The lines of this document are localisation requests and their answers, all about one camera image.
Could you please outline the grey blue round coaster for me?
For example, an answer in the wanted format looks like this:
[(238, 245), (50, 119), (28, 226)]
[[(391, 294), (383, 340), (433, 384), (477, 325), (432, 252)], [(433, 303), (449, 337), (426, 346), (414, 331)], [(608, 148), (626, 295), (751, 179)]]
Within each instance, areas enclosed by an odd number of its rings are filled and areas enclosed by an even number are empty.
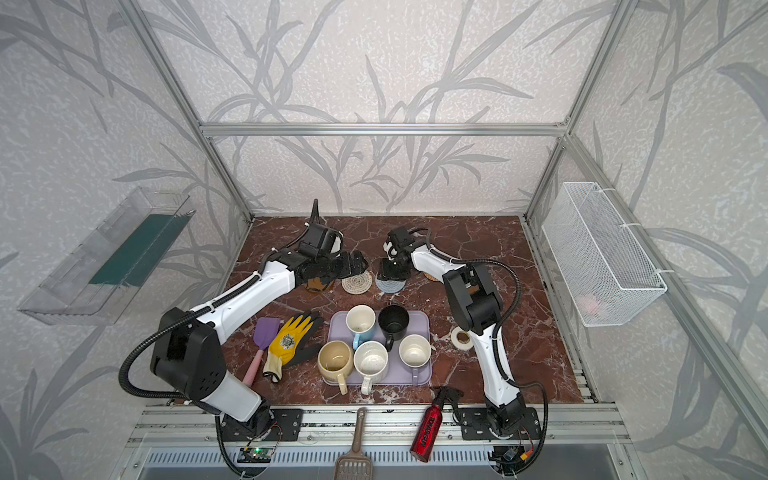
[(384, 294), (394, 295), (402, 291), (406, 284), (406, 280), (382, 280), (380, 278), (375, 279), (377, 288)]

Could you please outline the brown wooden coaster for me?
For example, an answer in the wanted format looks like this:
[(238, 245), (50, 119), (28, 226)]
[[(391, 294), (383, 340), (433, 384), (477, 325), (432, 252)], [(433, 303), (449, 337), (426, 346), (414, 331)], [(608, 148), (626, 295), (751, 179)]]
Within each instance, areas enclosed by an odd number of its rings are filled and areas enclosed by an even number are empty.
[(311, 293), (323, 293), (328, 291), (334, 284), (334, 280), (326, 280), (324, 278), (315, 277), (310, 279), (306, 284), (306, 289)]

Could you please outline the white woven spiral coaster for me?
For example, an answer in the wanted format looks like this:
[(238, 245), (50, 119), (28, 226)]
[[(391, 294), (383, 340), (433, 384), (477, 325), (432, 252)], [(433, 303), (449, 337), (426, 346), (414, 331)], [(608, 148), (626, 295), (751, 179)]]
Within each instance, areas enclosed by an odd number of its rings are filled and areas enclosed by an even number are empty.
[(362, 295), (370, 290), (373, 285), (373, 276), (369, 271), (356, 274), (341, 280), (342, 288), (351, 295)]

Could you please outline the black mug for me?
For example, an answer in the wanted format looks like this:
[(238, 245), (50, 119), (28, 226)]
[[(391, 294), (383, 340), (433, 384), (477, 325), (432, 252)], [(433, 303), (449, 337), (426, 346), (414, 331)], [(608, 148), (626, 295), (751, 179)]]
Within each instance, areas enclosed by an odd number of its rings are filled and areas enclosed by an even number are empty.
[(394, 343), (406, 336), (409, 321), (408, 311), (400, 305), (388, 305), (379, 312), (378, 325), (387, 351), (391, 351)]

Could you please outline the white mug blue outside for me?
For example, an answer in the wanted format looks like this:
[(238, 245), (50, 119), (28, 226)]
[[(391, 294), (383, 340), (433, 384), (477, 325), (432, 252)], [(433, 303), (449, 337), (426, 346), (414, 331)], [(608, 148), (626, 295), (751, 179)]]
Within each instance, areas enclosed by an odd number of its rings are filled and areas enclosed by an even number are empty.
[(373, 339), (376, 324), (376, 313), (370, 306), (357, 305), (348, 311), (346, 326), (353, 335), (352, 348), (354, 350)]

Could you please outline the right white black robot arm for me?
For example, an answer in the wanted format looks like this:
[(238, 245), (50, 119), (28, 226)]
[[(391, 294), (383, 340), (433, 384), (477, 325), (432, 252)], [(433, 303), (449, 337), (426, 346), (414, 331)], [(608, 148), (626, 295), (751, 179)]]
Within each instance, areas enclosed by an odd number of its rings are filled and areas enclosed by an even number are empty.
[[(480, 365), (490, 431), (499, 438), (509, 438), (526, 430), (541, 446), (548, 421), (546, 389), (538, 381), (521, 384), (514, 380), (502, 339), (502, 326), (521, 300), (517, 273), (497, 260), (449, 256), (432, 245), (426, 227), (391, 230), (384, 250), (398, 274), (407, 277), (418, 271), (443, 284), (453, 319), (468, 334)], [(506, 270), (515, 281), (509, 307), (503, 304), (488, 271), (490, 266)]]

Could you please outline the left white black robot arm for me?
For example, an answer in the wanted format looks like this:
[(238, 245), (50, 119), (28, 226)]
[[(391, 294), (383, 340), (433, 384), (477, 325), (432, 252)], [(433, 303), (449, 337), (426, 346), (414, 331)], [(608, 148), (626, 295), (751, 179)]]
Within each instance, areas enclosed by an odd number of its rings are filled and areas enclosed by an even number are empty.
[[(157, 332), (123, 361), (119, 384), (135, 397), (189, 400), (260, 432), (271, 422), (269, 404), (228, 371), (223, 344), (261, 309), (296, 287), (314, 279), (328, 283), (348, 278), (367, 267), (360, 251), (344, 249), (340, 231), (311, 223), (295, 240), (268, 253), (254, 273), (225, 293), (189, 311), (167, 311)], [(131, 383), (131, 366), (147, 349), (153, 351), (151, 372), (170, 390), (150, 391)]]

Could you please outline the yellow black work glove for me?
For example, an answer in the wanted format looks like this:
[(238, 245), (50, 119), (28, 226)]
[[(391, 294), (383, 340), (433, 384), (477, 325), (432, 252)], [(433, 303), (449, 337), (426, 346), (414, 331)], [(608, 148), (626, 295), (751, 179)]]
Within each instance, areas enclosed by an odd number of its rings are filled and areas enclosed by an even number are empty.
[(290, 318), (269, 345), (263, 376), (277, 384), (282, 380), (286, 368), (314, 359), (321, 344), (309, 344), (309, 341), (322, 329), (324, 323), (325, 319), (316, 311), (306, 311)]

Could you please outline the white tape roll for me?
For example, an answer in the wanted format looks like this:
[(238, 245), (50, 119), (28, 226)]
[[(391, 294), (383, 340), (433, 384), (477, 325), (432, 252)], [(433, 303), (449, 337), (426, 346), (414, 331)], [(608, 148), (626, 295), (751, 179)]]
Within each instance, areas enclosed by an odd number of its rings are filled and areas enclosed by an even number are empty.
[(451, 330), (450, 340), (457, 350), (469, 351), (473, 349), (473, 342), (470, 335), (458, 326)]

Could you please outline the purple pink spatula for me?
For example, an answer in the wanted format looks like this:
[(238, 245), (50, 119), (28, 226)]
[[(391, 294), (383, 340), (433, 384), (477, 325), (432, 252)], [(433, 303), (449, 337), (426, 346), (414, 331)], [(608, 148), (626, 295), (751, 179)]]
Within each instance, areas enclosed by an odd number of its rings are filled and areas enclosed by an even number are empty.
[(250, 387), (258, 373), (259, 365), (265, 352), (268, 350), (270, 344), (275, 339), (278, 331), (281, 328), (281, 320), (274, 317), (260, 317), (257, 319), (254, 332), (253, 341), (257, 346), (258, 351), (251, 361), (248, 370), (243, 378), (243, 383)]

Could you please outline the white mug front centre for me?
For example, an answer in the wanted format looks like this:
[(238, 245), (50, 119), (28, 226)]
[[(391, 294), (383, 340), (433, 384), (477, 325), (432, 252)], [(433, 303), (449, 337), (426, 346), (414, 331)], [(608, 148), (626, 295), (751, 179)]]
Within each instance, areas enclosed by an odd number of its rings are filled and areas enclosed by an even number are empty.
[(385, 346), (374, 340), (363, 343), (353, 357), (354, 367), (361, 375), (361, 394), (370, 395), (388, 373), (389, 353)]

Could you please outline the beige mug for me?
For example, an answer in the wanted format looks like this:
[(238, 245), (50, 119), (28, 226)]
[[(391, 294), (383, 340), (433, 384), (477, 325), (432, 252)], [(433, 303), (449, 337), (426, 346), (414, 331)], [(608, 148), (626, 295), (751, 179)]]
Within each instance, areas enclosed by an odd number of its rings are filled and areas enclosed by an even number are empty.
[(317, 366), (322, 378), (335, 384), (342, 395), (348, 394), (347, 378), (354, 369), (353, 356), (351, 346), (341, 340), (326, 343), (317, 356)]

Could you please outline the red spray bottle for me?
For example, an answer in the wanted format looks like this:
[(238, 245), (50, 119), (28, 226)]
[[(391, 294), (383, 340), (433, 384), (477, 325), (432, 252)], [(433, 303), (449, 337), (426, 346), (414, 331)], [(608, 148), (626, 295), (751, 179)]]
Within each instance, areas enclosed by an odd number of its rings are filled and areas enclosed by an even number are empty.
[(425, 410), (421, 424), (410, 447), (410, 454), (418, 461), (427, 463), (430, 459), (435, 441), (443, 423), (443, 408), (446, 403), (452, 406), (454, 414), (458, 412), (459, 400), (463, 397), (461, 390), (450, 386), (433, 388), (434, 398)]

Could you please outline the green mat in shelf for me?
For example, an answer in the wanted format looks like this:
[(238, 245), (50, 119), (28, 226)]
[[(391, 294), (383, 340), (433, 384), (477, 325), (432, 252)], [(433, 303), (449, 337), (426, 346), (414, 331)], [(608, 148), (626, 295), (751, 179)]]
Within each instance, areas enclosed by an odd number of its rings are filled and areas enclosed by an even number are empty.
[(151, 214), (90, 279), (90, 285), (141, 287), (192, 218)]

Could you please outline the pink object in basket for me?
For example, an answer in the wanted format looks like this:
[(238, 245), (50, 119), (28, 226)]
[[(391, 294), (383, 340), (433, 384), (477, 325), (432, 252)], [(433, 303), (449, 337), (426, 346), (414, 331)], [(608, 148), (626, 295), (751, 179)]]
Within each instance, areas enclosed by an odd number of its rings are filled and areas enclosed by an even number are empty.
[(583, 315), (599, 318), (604, 314), (606, 304), (595, 295), (588, 293), (577, 297), (577, 306)]

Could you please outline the brown litter scoop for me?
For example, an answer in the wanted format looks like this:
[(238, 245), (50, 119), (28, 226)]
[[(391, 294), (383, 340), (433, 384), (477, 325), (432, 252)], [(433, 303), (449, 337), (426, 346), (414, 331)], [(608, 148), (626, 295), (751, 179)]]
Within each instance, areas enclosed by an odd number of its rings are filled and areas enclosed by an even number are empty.
[(350, 450), (335, 462), (334, 480), (372, 480), (373, 461), (362, 452), (362, 437), (367, 409), (361, 407), (356, 413), (356, 424)]

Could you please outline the green lit circuit board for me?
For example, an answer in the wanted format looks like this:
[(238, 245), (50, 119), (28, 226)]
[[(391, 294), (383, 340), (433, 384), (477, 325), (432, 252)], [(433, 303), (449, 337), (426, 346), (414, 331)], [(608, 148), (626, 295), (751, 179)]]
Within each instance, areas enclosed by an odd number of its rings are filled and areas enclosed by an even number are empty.
[(275, 447), (242, 447), (238, 451), (236, 462), (244, 465), (267, 464), (272, 461), (275, 453)]

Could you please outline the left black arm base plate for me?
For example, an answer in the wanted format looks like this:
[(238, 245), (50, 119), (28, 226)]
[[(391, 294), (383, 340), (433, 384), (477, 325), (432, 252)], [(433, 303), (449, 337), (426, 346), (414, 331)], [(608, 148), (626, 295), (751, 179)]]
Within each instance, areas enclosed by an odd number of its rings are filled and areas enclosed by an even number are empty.
[(246, 440), (287, 441), (298, 439), (304, 411), (301, 408), (269, 408), (262, 406), (246, 422), (225, 415), (219, 437), (224, 442)]

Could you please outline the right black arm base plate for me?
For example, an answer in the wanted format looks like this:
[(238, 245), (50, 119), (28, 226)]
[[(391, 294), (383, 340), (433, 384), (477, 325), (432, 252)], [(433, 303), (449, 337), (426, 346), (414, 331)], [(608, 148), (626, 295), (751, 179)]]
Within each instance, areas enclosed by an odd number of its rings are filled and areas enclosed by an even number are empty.
[(459, 407), (453, 415), (463, 440), (539, 440), (542, 422), (535, 408), (520, 403), (503, 407)]

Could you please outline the clear plastic wall shelf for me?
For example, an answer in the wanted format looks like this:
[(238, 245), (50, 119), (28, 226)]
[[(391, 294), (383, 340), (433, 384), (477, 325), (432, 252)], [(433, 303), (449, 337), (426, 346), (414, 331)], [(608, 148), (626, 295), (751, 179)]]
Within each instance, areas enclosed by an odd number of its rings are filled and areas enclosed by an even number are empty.
[(114, 324), (141, 287), (90, 285), (90, 279), (151, 214), (196, 210), (188, 194), (138, 187), (20, 304), (19, 311), (47, 325)]

